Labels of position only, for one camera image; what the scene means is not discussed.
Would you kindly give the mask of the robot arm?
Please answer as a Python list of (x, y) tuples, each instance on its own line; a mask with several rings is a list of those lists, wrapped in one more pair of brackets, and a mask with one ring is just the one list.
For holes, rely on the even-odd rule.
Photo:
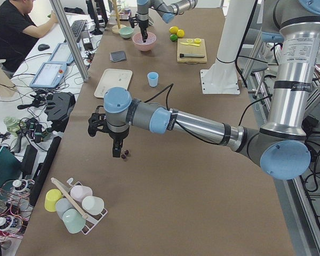
[(237, 81), (235, 60), (254, 18), (256, 1), (232, 1), (226, 16), (213, 21), (196, 9), (193, 35), (206, 39), (207, 71), (172, 65), (169, 72), (157, 60), (137, 62), (151, 68), (174, 86), (150, 88), (132, 83), (130, 89), (110, 88), (99, 120), (113, 139), (119, 157), (126, 138), (151, 144), (151, 135), (180, 131), (203, 142), (208, 149), (224, 146), (246, 157), (276, 179), (291, 180), (306, 172), (310, 153), (301, 125), (311, 92), (320, 45), (320, 1), (265, 1), (262, 29), (283, 40), (283, 58), (264, 124), (239, 122), (248, 101)]
[(165, 23), (169, 23), (176, 15), (194, 9), (197, 3), (196, 0), (184, 0), (167, 5), (162, 0), (139, 0), (136, 15), (130, 19), (131, 27), (134, 27), (135, 24), (139, 25), (142, 41), (145, 43), (148, 39), (149, 9), (155, 10)]

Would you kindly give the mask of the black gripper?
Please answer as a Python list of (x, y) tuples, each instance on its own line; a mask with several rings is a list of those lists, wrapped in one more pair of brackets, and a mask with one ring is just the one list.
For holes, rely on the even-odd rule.
[(123, 140), (128, 136), (129, 128), (123, 132), (109, 131), (108, 134), (113, 139), (113, 157), (119, 158), (122, 153)]
[(142, 42), (145, 43), (148, 39), (148, 34), (147, 34), (148, 19), (147, 20), (138, 19), (138, 25), (141, 31)]

